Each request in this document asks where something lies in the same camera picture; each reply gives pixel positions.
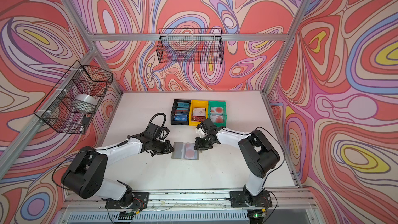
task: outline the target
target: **storage bin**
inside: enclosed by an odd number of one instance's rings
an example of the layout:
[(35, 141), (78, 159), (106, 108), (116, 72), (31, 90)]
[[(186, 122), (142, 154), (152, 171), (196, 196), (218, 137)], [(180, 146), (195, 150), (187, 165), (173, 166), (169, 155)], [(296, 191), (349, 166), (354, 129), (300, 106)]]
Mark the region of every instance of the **storage bin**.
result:
[(189, 125), (190, 126), (197, 126), (200, 124), (200, 121), (191, 121), (192, 117), (192, 112), (195, 107), (201, 107), (201, 108), (206, 108), (206, 118), (208, 118), (208, 107), (209, 107), (209, 102), (208, 101), (191, 101), (191, 110), (189, 111)]
[(191, 100), (175, 99), (175, 100), (174, 100), (174, 103), (173, 103), (172, 112), (171, 112), (171, 115), (170, 115), (170, 124), (187, 126), (187, 125), (189, 125), (189, 119), (190, 119), (189, 116), (190, 116), (190, 114), (191, 114), (191, 111), (189, 111), (188, 120), (187, 120), (187, 121), (175, 121), (175, 120), (174, 120), (174, 113), (176, 112), (177, 103), (178, 103), (178, 102), (189, 103), (188, 110), (191, 109)]
[(214, 123), (217, 127), (224, 126), (226, 127), (226, 103), (225, 101), (209, 101), (209, 108), (207, 109), (207, 116), (210, 118), (210, 110), (212, 107), (222, 107), (222, 117), (224, 122), (222, 123)]

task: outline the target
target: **robotic arm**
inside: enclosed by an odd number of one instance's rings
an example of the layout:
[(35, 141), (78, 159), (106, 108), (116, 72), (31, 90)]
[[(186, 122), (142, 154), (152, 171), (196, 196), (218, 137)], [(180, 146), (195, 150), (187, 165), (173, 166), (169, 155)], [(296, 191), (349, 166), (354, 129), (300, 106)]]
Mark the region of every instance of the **robotic arm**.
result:
[[(269, 197), (269, 192), (263, 189), (266, 173), (275, 168), (280, 157), (260, 130), (237, 132), (226, 127), (217, 127), (208, 118), (197, 125), (196, 132), (199, 137), (196, 138), (195, 150), (212, 149), (213, 144), (229, 144), (240, 148), (245, 158), (250, 169), (249, 179), (243, 187), (243, 194), (231, 193), (232, 207), (241, 207), (242, 202), (254, 206), (261, 202), (261, 197)], [(256, 151), (255, 147), (261, 147), (261, 149)]]
[[(158, 115), (164, 116), (161, 127), (152, 123)], [(114, 200), (113, 203), (120, 208), (130, 207), (135, 197), (132, 188), (120, 181), (104, 178), (105, 169), (112, 163), (142, 152), (149, 152), (152, 156), (173, 152), (170, 141), (164, 140), (169, 134), (167, 127), (163, 127), (165, 122), (166, 115), (158, 113), (144, 132), (128, 135), (121, 143), (96, 149), (83, 147), (63, 174), (62, 184), (83, 199), (96, 195)]]

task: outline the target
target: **blue circle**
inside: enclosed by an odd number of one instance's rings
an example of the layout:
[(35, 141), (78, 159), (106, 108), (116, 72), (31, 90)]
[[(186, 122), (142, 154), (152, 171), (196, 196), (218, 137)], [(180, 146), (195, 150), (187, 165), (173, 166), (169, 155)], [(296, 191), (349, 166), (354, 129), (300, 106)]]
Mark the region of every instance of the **blue circle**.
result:
[[(32, 201), (34, 201), (36, 199), (43, 200), (44, 206), (43, 206), (43, 209), (40, 211), (40, 213), (38, 213), (37, 215), (32, 215), (29, 213), (28, 208), (29, 208), (29, 205), (32, 203)], [(34, 194), (33, 196), (29, 197), (29, 199), (27, 199), (27, 201), (25, 201), (23, 203), (23, 205), (21, 207), (21, 216), (25, 220), (37, 220), (37, 219), (41, 218), (47, 212), (49, 206), (50, 206), (50, 196), (47, 193), (41, 192), (41, 193)]]

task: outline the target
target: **white table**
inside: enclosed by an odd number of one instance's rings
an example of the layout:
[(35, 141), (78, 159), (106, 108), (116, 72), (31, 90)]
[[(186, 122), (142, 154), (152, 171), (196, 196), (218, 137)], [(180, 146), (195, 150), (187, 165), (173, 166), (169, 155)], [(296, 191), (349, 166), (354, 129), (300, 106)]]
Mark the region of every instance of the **white table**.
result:
[[(170, 130), (167, 140), (194, 143), (195, 127), (170, 124), (174, 99), (225, 101), (227, 127), (251, 132), (261, 126), (276, 137), (260, 92), (124, 93), (102, 146), (122, 142), (128, 134), (143, 132), (150, 118), (158, 112), (167, 116), (165, 126)], [(162, 121), (163, 117), (158, 116), (153, 122), (161, 125)], [(268, 133), (264, 134), (279, 152), (279, 166), (283, 160), (281, 148)], [(199, 160), (172, 159), (171, 155), (151, 157), (149, 153), (141, 153), (130, 156), (108, 166), (105, 177), (122, 181), (135, 190), (229, 189), (243, 187), (250, 172), (241, 151), (228, 145), (214, 144), (213, 149), (199, 154)], [(293, 186), (286, 162), (271, 173), (265, 184), (265, 187)]]

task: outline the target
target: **yellow storage bin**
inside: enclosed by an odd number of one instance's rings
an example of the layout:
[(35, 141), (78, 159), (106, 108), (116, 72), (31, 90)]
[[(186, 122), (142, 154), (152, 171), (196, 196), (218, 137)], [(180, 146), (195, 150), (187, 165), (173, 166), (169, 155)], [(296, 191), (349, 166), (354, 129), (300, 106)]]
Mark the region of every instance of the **yellow storage bin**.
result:
[(190, 126), (197, 126), (200, 124), (199, 121), (191, 121), (193, 109), (195, 107), (206, 108), (206, 118), (208, 118), (207, 109), (209, 108), (209, 102), (208, 101), (191, 101), (191, 109), (189, 111), (189, 125)]

